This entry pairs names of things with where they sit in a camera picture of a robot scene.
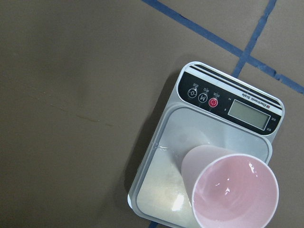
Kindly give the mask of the pink plastic cup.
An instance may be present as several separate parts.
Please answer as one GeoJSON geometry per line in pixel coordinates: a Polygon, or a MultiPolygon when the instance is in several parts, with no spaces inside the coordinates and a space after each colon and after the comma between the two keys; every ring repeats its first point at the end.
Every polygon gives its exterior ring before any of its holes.
{"type": "Polygon", "coordinates": [[[181,176],[201,228],[264,228],[275,214],[277,179],[252,155],[201,145],[183,158],[181,176]]]}

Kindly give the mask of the white digital kitchen scale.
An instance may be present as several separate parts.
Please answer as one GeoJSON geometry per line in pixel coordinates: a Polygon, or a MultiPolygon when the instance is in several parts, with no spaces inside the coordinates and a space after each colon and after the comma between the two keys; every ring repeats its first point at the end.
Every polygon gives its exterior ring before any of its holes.
{"type": "Polygon", "coordinates": [[[284,115],[278,98],[204,63],[186,64],[130,187],[129,206],[172,228],[200,228],[181,176],[185,155],[211,145],[268,165],[284,115]]]}

